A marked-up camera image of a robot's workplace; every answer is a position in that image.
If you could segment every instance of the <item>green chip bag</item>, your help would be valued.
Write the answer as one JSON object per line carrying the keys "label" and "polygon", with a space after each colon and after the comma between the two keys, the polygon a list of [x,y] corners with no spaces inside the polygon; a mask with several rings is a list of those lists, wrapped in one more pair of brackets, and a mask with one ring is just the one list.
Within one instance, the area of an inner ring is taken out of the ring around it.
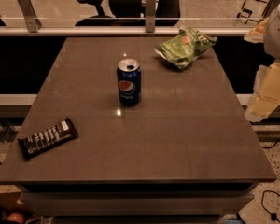
{"label": "green chip bag", "polygon": [[155,47],[155,51],[169,63],[184,70],[216,44],[216,38],[195,29],[180,30],[179,35]]}

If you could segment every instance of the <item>floor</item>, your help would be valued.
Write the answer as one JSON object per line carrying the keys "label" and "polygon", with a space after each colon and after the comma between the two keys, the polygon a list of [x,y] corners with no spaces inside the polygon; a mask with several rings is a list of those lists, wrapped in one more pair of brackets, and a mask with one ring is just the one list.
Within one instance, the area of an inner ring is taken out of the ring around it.
{"label": "floor", "polygon": [[[15,19],[10,18],[14,17],[14,14],[20,16],[20,13],[17,8],[15,8],[16,12],[10,9],[8,1],[0,0],[0,10],[10,26],[18,25]],[[53,18],[51,20],[47,19],[44,22],[45,26],[72,27],[78,19],[94,12],[92,8],[77,5],[75,0],[34,0],[34,3],[36,11],[39,11],[38,14],[44,17],[44,14],[49,12]],[[235,18],[242,3],[243,0],[182,0],[181,8],[182,14],[184,14],[183,17],[190,19],[184,19],[178,25],[200,27],[245,26],[244,21],[239,21]],[[12,0],[12,4],[12,7],[16,7],[14,0]],[[260,140],[259,144],[262,147],[273,145],[274,141],[280,137],[280,124],[272,125],[265,123],[263,125],[253,125],[252,128],[258,135]],[[2,132],[2,127],[0,127],[0,162],[4,161],[11,144],[11,142],[8,142],[8,136]],[[271,215],[267,211],[276,213],[280,223],[280,196],[276,194],[278,193],[280,195],[280,142],[275,147],[263,149],[263,151],[268,157],[278,178],[274,183],[260,183],[252,190],[255,199],[240,212],[240,216],[246,224],[276,223],[276,221],[271,220]],[[235,215],[225,216],[224,218],[235,218]]]}

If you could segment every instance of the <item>black can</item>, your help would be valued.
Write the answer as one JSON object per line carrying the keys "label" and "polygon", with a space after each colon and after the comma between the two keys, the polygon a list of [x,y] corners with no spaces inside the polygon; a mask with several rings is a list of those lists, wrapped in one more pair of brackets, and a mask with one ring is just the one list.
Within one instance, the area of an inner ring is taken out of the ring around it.
{"label": "black can", "polygon": [[124,59],[118,65],[119,100],[123,105],[136,105],[141,100],[141,70],[135,59]]}

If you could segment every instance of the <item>gray tabletop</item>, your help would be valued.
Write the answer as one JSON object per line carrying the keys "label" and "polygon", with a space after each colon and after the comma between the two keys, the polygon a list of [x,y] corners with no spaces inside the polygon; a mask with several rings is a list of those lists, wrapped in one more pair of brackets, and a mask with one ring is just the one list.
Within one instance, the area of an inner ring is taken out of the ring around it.
{"label": "gray tabletop", "polygon": [[[154,51],[168,39],[68,38],[18,137],[69,117],[79,138],[28,161],[15,141],[0,184],[275,180],[214,51],[179,72]],[[142,69],[142,101],[125,108],[123,54]]]}

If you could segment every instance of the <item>table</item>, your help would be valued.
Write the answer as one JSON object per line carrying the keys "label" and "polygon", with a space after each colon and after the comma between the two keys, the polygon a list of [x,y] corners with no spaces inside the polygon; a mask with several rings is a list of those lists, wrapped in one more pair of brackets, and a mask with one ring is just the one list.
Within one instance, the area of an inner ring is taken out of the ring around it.
{"label": "table", "polygon": [[[0,184],[42,215],[224,215],[276,175],[213,49],[183,72],[170,37],[67,38],[18,138],[69,117],[79,138],[26,161],[15,141]],[[140,62],[142,101],[119,104],[116,69]]]}

